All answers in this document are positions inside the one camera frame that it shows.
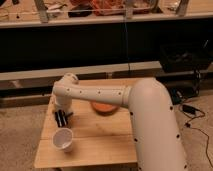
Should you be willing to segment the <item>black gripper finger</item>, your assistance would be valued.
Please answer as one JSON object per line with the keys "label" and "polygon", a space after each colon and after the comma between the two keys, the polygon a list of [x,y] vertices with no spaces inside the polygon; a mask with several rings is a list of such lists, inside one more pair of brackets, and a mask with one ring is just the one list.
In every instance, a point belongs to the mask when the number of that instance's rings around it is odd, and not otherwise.
{"label": "black gripper finger", "polygon": [[55,121],[57,122],[57,126],[58,127],[62,127],[61,117],[62,117],[62,114],[61,114],[60,110],[58,110],[57,112],[55,112]]}
{"label": "black gripper finger", "polygon": [[68,125],[68,119],[67,116],[65,115],[65,112],[62,110],[59,110],[59,116],[60,116],[60,121],[62,126]]}

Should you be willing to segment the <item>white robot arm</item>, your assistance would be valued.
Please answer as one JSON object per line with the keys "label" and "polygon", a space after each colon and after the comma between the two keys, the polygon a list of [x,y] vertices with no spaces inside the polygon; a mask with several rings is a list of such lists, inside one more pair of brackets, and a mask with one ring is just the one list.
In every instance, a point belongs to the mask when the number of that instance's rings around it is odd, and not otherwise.
{"label": "white robot arm", "polygon": [[56,109],[66,113],[72,99],[128,109],[138,171],[188,171],[172,100],[156,78],[142,78],[131,86],[87,86],[79,84],[76,75],[67,73],[54,83],[53,94]]}

